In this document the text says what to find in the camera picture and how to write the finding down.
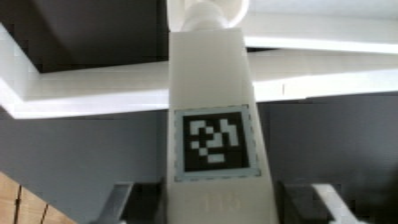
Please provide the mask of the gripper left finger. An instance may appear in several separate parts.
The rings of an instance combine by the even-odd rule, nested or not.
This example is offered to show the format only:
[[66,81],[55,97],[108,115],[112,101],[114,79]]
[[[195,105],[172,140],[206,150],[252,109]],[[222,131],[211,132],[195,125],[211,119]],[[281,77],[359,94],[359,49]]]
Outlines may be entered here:
[[89,224],[163,224],[162,185],[119,183],[99,216]]

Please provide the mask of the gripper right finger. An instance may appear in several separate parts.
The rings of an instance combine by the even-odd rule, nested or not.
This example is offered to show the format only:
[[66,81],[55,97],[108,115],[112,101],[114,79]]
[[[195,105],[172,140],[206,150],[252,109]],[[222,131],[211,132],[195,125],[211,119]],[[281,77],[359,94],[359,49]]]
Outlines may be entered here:
[[330,184],[279,183],[282,224],[369,224],[346,206]]

